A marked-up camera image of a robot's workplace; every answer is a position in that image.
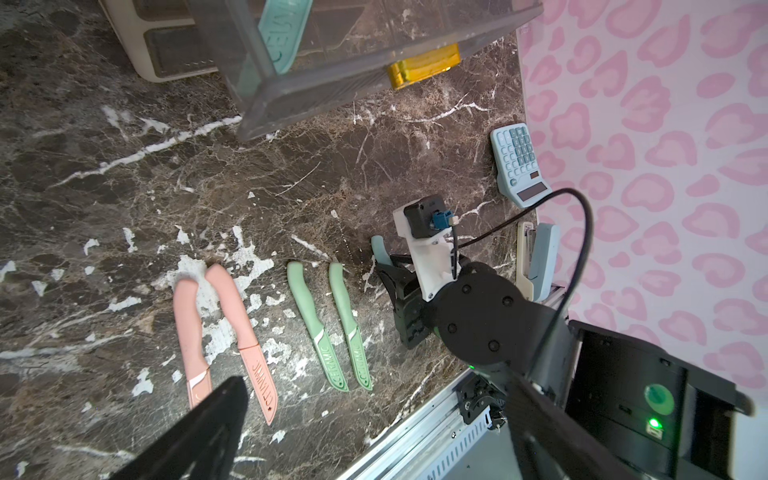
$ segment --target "black cable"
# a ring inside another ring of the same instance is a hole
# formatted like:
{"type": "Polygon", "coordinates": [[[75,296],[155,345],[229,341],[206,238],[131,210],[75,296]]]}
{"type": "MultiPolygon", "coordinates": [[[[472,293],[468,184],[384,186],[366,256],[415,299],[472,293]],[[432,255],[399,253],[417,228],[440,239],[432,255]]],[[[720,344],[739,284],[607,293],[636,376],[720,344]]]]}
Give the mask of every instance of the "black cable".
{"type": "Polygon", "coordinates": [[[456,280],[458,270],[458,234],[456,234],[456,225],[451,225],[451,235],[453,235],[453,258],[451,258],[451,271],[453,279],[456,280]]]}
{"type": "Polygon", "coordinates": [[[530,207],[526,208],[519,214],[515,215],[514,217],[510,218],[509,220],[506,220],[504,223],[501,223],[497,227],[491,228],[489,231],[482,234],[480,237],[477,237],[475,239],[470,240],[469,242],[462,243],[459,245],[458,248],[464,248],[469,247],[470,245],[479,242],[480,240],[483,240],[489,235],[492,235],[502,228],[514,223],[515,221],[522,218],[524,215],[528,214],[535,208],[539,207],[540,205],[544,204],[545,202],[548,202],[549,200],[558,197],[562,194],[571,194],[574,197],[576,197],[576,200],[579,201],[581,204],[581,208],[584,210],[584,241],[581,244],[581,250],[578,253],[578,258],[576,259],[576,267],[574,268],[574,274],[571,277],[571,282],[568,284],[568,288],[565,289],[565,295],[563,295],[563,300],[560,302],[560,306],[558,306],[558,309],[555,310],[554,316],[552,317],[552,320],[550,321],[549,325],[547,325],[547,329],[544,331],[544,335],[541,337],[541,340],[536,345],[536,348],[534,349],[533,356],[531,357],[531,368],[526,373],[526,378],[528,378],[528,374],[530,372],[533,372],[535,370],[536,364],[538,363],[538,359],[541,356],[541,353],[545,350],[545,347],[547,343],[551,341],[551,338],[554,336],[554,329],[558,326],[558,323],[560,321],[560,317],[563,314],[563,311],[565,310],[566,306],[571,302],[571,298],[573,297],[574,293],[576,293],[576,287],[578,286],[579,282],[581,281],[581,275],[584,273],[584,268],[587,266],[587,259],[589,257],[589,250],[592,247],[592,236],[594,235],[594,218],[592,217],[592,207],[589,204],[589,200],[584,196],[584,194],[574,188],[561,188],[560,190],[556,190],[552,192],[551,194],[543,197],[541,200],[536,202],[535,204],[531,205],[530,207]]]}

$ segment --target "white bracket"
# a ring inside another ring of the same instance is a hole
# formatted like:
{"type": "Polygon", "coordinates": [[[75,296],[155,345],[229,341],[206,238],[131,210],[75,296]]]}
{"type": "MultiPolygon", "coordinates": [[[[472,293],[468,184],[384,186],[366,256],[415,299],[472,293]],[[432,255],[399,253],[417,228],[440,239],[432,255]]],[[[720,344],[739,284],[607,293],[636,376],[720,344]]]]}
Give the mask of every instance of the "white bracket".
{"type": "Polygon", "coordinates": [[[518,252],[515,259],[515,286],[527,301],[533,300],[533,283],[528,279],[531,265],[531,253],[528,251],[528,234],[535,230],[532,222],[518,223],[518,252]]]}
{"type": "MultiPolygon", "coordinates": [[[[422,288],[422,298],[429,302],[441,288],[454,281],[451,265],[453,243],[445,240],[451,229],[446,228],[430,238],[414,238],[408,219],[403,213],[403,209],[413,203],[403,205],[392,212],[392,215],[395,218],[398,237],[406,239],[408,250],[411,252],[416,277],[422,288]]],[[[456,265],[456,275],[460,271],[461,267],[456,265]]]]}

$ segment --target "pink ceramic knife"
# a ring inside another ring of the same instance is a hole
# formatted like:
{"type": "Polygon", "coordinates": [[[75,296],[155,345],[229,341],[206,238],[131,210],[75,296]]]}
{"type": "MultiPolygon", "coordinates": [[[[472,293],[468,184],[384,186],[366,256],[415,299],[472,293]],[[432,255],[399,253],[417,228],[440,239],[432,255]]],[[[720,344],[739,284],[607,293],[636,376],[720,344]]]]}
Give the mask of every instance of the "pink ceramic knife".
{"type": "Polygon", "coordinates": [[[270,369],[266,366],[261,346],[256,340],[256,333],[253,332],[253,327],[248,320],[243,301],[237,292],[237,286],[230,274],[219,264],[208,269],[205,280],[208,280],[216,289],[224,316],[235,329],[237,348],[240,350],[240,356],[243,357],[243,363],[248,370],[256,395],[259,397],[266,423],[271,425],[277,412],[277,389],[270,369]]]}
{"type": "Polygon", "coordinates": [[[174,317],[179,332],[181,358],[187,376],[187,395],[193,409],[213,391],[208,363],[203,356],[203,323],[197,314],[197,282],[179,280],[174,292],[174,317]]]}

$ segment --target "clear plastic container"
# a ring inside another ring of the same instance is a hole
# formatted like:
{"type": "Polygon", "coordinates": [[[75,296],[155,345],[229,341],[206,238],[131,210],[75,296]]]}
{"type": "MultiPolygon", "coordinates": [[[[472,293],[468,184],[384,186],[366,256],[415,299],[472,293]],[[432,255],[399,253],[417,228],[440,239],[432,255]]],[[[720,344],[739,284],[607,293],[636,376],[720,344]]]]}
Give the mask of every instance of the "clear plastic container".
{"type": "Polygon", "coordinates": [[[243,141],[391,88],[396,62],[448,45],[467,58],[542,11],[540,0],[314,0],[296,59],[277,74],[258,29],[264,0],[187,2],[243,141]]]}

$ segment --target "green ceramic knife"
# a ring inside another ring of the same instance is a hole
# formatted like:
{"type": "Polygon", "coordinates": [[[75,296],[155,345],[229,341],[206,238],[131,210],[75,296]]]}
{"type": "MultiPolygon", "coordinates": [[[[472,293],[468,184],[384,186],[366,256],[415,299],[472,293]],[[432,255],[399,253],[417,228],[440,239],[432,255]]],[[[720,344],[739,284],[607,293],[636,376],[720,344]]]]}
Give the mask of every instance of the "green ceramic knife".
{"type": "Polygon", "coordinates": [[[355,322],[352,314],[352,305],[349,301],[349,292],[344,286],[344,270],[341,263],[331,263],[328,268],[328,277],[331,283],[331,292],[336,301],[336,308],[341,317],[341,326],[344,329],[344,338],[349,347],[349,358],[352,360],[352,368],[355,370],[357,382],[368,390],[373,390],[371,375],[368,371],[368,361],[366,360],[366,351],[362,346],[362,337],[360,327],[355,322]]]}
{"type": "Polygon", "coordinates": [[[333,345],[331,345],[331,341],[326,334],[326,329],[317,319],[315,301],[312,300],[312,293],[310,293],[310,289],[306,288],[306,283],[304,283],[304,265],[301,262],[288,263],[288,286],[293,294],[293,298],[296,299],[299,313],[301,313],[301,317],[304,319],[307,332],[310,333],[317,356],[320,358],[320,365],[323,366],[323,371],[326,373],[326,378],[333,388],[342,392],[348,392],[349,388],[346,386],[346,379],[344,379],[344,373],[339,366],[339,360],[336,358],[336,352],[333,350],[333,345]]]}

